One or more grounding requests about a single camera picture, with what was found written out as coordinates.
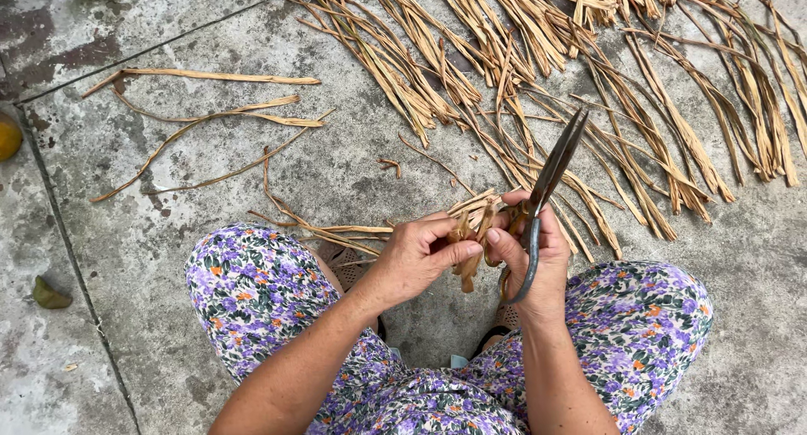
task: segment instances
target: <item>metal scissors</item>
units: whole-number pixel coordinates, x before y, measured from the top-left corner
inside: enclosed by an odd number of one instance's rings
[[[575,113],[571,118],[566,129],[563,130],[560,139],[555,143],[552,152],[544,162],[544,168],[541,174],[538,175],[538,180],[535,182],[533,192],[530,193],[530,198],[522,200],[518,205],[508,206],[501,211],[510,213],[510,234],[516,233],[519,224],[524,223],[524,233],[521,234],[520,244],[524,250],[530,255],[530,265],[527,268],[527,275],[524,277],[524,283],[521,284],[516,296],[512,299],[507,299],[507,279],[510,276],[510,267],[506,266],[499,276],[499,291],[501,295],[502,304],[518,303],[533,285],[535,279],[535,272],[538,269],[538,233],[541,230],[541,220],[538,218],[538,213],[541,207],[549,203],[550,195],[558,185],[563,172],[571,161],[571,156],[577,149],[577,144],[580,143],[580,138],[583,136],[583,131],[588,124],[588,110],[583,112],[581,117],[581,110]],[[496,267],[501,263],[493,262],[488,258],[488,251],[485,251],[485,262],[488,266]]]

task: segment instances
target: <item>hand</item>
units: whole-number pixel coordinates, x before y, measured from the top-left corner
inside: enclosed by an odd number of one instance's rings
[[[396,225],[378,260],[350,293],[362,295],[378,314],[420,295],[449,266],[482,253],[476,241],[441,240],[456,225],[445,211]]]
[[[507,192],[502,195],[502,201],[512,206],[529,197],[530,193],[525,190]],[[516,310],[524,319],[562,322],[565,312],[564,294],[570,255],[569,244],[563,237],[558,219],[555,218],[549,204],[541,207],[538,218],[541,220],[541,233],[538,236],[538,271],[527,296],[516,303]],[[507,213],[499,213],[493,222],[494,227],[488,230],[487,237],[491,245],[490,258],[493,261],[504,260],[512,270],[507,281],[508,298],[512,298],[524,282],[530,256],[519,244],[524,224],[519,225],[514,235],[502,230],[508,228],[509,224],[510,216]]]

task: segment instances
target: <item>forearm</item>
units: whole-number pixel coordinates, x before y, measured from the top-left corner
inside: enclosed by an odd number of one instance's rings
[[[378,313],[360,293],[344,296],[241,383],[210,434],[304,432],[350,348]]]
[[[562,318],[522,319],[527,413],[533,433],[619,433],[591,387]]]

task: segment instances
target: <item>floral pants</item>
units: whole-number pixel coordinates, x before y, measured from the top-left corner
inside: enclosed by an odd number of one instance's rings
[[[185,266],[207,336],[237,383],[314,322],[339,294],[297,240],[232,224]],[[580,364],[623,433],[635,432],[706,340],[712,306],[681,269],[651,261],[592,266],[567,284]],[[308,433],[528,432],[521,333],[462,369],[409,369],[371,330],[356,341]]]

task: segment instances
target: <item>concrete ground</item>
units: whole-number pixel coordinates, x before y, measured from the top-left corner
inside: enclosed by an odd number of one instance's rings
[[[375,0],[360,1],[380,9]],[[461,30],[441,0],[418,1]],[[804,1],[775,0],[807,32]],[[0,433],[202,433],[233,389],[191,310],[182,265],[202,235],[257,220],[247,210],[278,216],[261,193],[261,174],[255,169],[200,190],[141,193],[225,174],[297,128],[258,119],[208,121],[168,147],[132,187],[90,203],[133,176],[177,129],[134,113],[106,89],[80,98],[114,70],[321,79],[294,86],[142,76],[125,84],[133,104],[171,117],[293,93],[301,102],[273,113],[314,118],[336,107],[325,127],[269,163],[273,192],[312,224],[382,225],[468,197],[449,185],[443,169],[400,143],[397,133],[412,138],[411,132],[382,91],[340,44],[295,20],[306,15],[282,0],[0,0],[0,23],[10,25],[0,29],[0,96],[9,101],[3,109],[15,111],[14,103],[26,123],[24,147],[0,163]],[[665,29],[700,38],[679,14],[670,14]],[[600,44],[641,77],[616,32],[603,30]],[[730,91],[711,51],[680,48]],[[782,179],[763,185],[747,166],[746,186],[736,185],[700,91],[678,66],[653,59],[738,201],[710,204],[711,226],[689,213],[671,218],[679,235],[673,243],[602,204],[625,257],[670,261],[700,276],[715,307],[703,354],[642,432],[807,432],[807,192],[786,189]],[[596,99],[580,62],[544,85],[561,96]],[[545,146],[559,134],[551,123],[531,127]],[[470,134],[439,127],[430,139],[429,153],[473,189],[508,189]],[[805,181],[807,161],[795,133],[790,139]],[[400,161],[403,177],[380,172],[378,157]],[[590,155],[580,153],[571,167],[618,198]],[[668,202],[657,203],[669,214]],[[591,251],[597,260],[612,258],[605,247]],[[587,264],[576,256],[574,272]],[[74,296],[73,305],[36,306],[29,295],[38,274]],[[445,366],[451,353],[469,355],[492,320],[495,280],[496,271],[480,269],[478,290],[463,295],[458,279],[444,275],[389,311],[389,344],[410,366]],[[78,367],[66,371],[72,363]]]

